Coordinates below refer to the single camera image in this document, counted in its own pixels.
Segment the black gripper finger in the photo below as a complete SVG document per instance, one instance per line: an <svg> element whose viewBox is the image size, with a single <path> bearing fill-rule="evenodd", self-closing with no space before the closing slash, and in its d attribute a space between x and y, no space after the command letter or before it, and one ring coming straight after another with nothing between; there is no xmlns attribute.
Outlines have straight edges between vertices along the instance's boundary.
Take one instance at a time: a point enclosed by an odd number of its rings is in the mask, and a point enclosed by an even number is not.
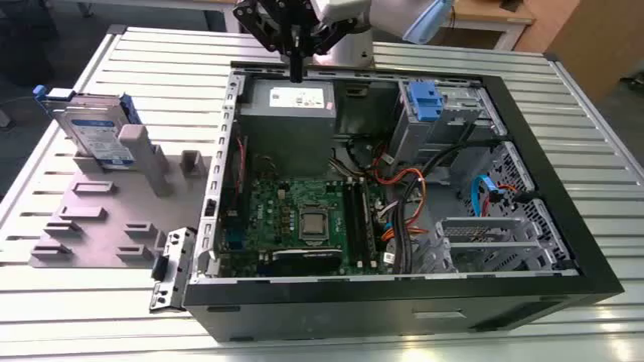
<svg viewBox="0 0 644 362"><path fill-rule="evenodd" d="M257 1L237 1L231 14L247 33L259 42L267 52L277 52L289 65L289 81L297 83L297 57L291 36L291 25L270 25L262 21L257 12Z"/></svg>
<svg viewBox="0 0 644 362"><path fill-rule="evenodd" d="M362 68L371 64L370 25L353 18L331 25L317 24L305 37L307 42L297 68L297 83L310 66Z"/></svg>

